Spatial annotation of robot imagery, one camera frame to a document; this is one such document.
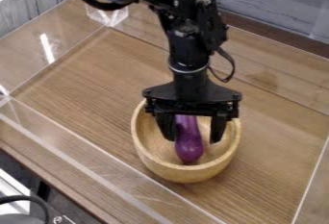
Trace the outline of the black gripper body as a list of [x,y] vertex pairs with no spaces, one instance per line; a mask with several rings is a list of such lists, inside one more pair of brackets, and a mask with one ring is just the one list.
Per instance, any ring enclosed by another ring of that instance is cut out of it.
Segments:
[[209,77],[208,68],[181,72],[174,70],[174,80],[144,90],[145,109],[153,115],[189,114],[197,116],[240,117],[243,94],[220,86]]

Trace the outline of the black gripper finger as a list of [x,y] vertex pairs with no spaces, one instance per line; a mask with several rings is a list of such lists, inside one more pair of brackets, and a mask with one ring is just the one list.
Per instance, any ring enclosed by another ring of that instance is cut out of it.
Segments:
[[211,133],[211,143],[217,143],[221,141],[227,129],[227,116],[215,116],[212,118],[212,133]]
[[156,122],[162,133],[162,136],[174,141],[177,138],[177,120],[176,116],[170,113],[158,113],[156,115]]

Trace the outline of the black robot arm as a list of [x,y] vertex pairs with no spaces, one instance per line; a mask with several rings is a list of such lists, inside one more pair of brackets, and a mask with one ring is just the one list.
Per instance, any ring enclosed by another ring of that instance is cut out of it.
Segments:
[[162,136],[178,137],[180,114],[212,119],[211,142],[221,141],[227,124],[240,117],[243,94],[217,85],[211,77],[212,55],[232,56],[221,48],[228,40],[217,0],[84,0],[98,10],[116,11],[144,2],[157,14],[169,40],[169,67],[174,80],[144,90],[145,109],[156,118]]

